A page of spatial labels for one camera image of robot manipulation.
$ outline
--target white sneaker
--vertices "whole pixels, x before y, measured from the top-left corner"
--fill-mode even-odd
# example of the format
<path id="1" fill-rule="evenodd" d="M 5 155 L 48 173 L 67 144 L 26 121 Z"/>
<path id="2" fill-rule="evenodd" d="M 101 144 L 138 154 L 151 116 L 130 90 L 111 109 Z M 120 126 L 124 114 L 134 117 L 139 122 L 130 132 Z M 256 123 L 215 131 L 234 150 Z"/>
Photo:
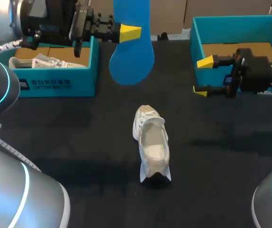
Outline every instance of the white sneaker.
<path id="1" fill-rule="evenodd" d="M 157 172 L 171 180 L 168 135 L 164 124 L 165 120 L 149 105 L 140 106 L 136 112 L 133 137 L 139 142 L 140 182 Z"/>
<path id="2" fill-rule="evenodd" d="M 38 54 L 33 59 L 18 59 L 11 57 L 9 59 L 9 68 L 66 68 L 66 67 L 85 67 L 81 64 L 68 63 L 59 59 Z"/>

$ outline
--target black table surface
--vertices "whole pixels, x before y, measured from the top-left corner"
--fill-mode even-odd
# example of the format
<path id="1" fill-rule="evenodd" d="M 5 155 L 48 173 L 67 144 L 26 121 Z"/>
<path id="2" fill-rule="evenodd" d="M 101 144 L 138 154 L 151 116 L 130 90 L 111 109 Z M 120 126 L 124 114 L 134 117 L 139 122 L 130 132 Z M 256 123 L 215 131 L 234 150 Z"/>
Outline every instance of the black table surface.
<path id="1" fill-rule="evenodd" d="M 115 45 L 100 44 L 95 97 L 21 98 L 0 116 L 0 138 L 67 189 L 69 228 L 253 228 L 253 192 L 272 171 L 272 96 L 196 95 L 189 42 L 153 47 L 148 77 L 121 86 L 108 70 Z M 166 189 L 139 183 L 140 105 L 166 120 Z"/>

